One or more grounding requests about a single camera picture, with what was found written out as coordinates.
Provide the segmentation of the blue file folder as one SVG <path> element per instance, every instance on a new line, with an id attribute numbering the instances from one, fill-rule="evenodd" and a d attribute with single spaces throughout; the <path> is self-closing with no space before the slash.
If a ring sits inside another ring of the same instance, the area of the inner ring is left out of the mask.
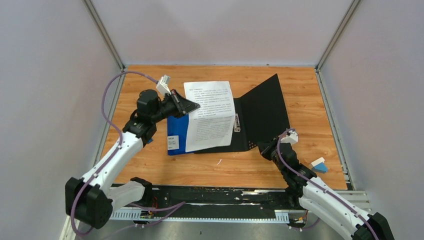
<path id="1" fill-rule="evenodd" d="M 181 118 L 170 116 L 167 118 L 167 154 L 169 156 L 193 153 L 186 151 L 186 140 L 189 125 L 189 116 Z"/>

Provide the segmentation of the printed paper sheet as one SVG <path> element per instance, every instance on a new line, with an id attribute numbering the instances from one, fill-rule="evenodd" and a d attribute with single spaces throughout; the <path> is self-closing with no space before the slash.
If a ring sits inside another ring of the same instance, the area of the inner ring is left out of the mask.
<path id="1" fill-rule="evenodd" d="M 195 81 L 183 86 L 186 99 L 199 104 L 188 114 L 185 151 L 229 146 L 236 118 L 230 83 Z"/>

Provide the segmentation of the beige card sheet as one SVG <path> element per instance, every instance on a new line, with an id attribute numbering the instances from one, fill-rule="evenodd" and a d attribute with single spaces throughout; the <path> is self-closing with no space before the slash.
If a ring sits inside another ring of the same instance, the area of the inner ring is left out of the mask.
<path id="1" fill-rule="evenodd" d="M 228 146 L 195 151 L 195 154 L 246 152 L 259 142 L 272 140 L 290 128 L 282 87 L 272 75 L 241 97 L 234 99 L 235 126 Z"/>

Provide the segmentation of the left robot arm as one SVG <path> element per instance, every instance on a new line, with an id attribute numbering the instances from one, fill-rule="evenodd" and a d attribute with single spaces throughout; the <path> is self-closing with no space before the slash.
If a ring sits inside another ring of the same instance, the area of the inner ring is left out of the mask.
<path id="1" fill-rule="evenodd" d="M 157 123 L 169 117 L 181 118 L 200 108 L 200 104 L 172 89 L 160 98 L 153 89 L 140 92 L 136 109 L 118 140 L 103 158 L 79 179 L 65 184 L 65 211 L 74 225 L 78 220 L 93 229 L 102 228 L 112 214 L 132 203 L 149 206 L 153 201 L 152 183 L 133 177 L 113 187 L 115 178 L 127 163 L 153 138 Z"/>

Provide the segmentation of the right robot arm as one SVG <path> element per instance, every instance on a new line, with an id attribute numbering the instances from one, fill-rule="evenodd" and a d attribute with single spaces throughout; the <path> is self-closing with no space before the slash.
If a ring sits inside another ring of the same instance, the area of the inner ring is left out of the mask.
<path id="1" fill-rule="evenodd" d="M 345 240 L 393 240 L 388 220 L 369 213 L 332 190 L 313 170 L 300 163 L 290 143 L 277 138 L 257 144 L 260 155 L 272 161 L 287 183 L 286 204 L 313 212 Z"/>

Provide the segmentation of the white and blue block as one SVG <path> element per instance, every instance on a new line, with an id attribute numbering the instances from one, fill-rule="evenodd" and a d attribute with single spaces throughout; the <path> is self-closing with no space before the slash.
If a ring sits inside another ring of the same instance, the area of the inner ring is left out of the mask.
<path id="1" fill-rule="evenodd" d="M 325 174 L 329 171 L 328 167 L 325 164 L 326 160 L 324 157 L 320 157 L 310 163 L 311 169 L 314 172 Z"/>

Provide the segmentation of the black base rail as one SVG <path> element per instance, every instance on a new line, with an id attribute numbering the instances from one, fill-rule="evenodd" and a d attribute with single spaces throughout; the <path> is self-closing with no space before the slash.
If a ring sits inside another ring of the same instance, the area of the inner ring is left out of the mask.
<path id="1" fill-rule="evenodd" d="M 71 215 L 71 208 L 84 182 L 70 179 L 65 184 L 65 211 Z M 235 189 L 214 187 L 189 186 L 153 186 L 151 183 L 142 184 L 145 187 L 143 196 L 130 200 L 123 206 L 113 210 L 112 196 L 107 196 L 99 187 L 87 186 L 77 201 L 75 218 L 95 229 L 102 228 L 112 215 L 121 208 L 133 207 L 141 210 L 134 219 L 164 217 L 165 213 L 184 204 L 172 213 L 173 218 L 182 219 L 212 219 L 212 220 L 265 220 L 276 217 L 277 210 L 301 210 L 306 208 L 300 204 L 300 188 L 288 187 L 277 189 Z"/>

